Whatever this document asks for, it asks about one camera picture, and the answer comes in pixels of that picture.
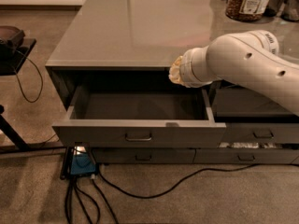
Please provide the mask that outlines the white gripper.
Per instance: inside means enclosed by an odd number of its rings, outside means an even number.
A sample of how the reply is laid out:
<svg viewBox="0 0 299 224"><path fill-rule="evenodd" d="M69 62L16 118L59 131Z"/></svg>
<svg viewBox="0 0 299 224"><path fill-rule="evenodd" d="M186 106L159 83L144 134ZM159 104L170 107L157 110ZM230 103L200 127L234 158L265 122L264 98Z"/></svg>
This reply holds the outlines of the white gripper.
<svg viewBox="0 0 299 224"><path fill-rule="evenodd" d="M207 66L207 47L187 50L178 56L169 69L169 79L174 84L200 88L217 81L217 76Z"/></svg>

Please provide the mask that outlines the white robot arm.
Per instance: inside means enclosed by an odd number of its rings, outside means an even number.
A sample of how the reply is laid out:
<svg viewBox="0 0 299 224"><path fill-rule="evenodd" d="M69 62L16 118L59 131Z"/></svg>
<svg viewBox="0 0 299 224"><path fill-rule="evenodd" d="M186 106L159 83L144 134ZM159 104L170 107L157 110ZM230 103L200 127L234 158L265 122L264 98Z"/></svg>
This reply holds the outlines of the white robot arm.
<svg viewBox="0 0 299 224"><path fill-rule="evenodd" d="M299 65L278 57L276 37L265 30L227 34L187 50L171 65L169 79L187 88L225 80L269 98L299 115Z"/></svg>

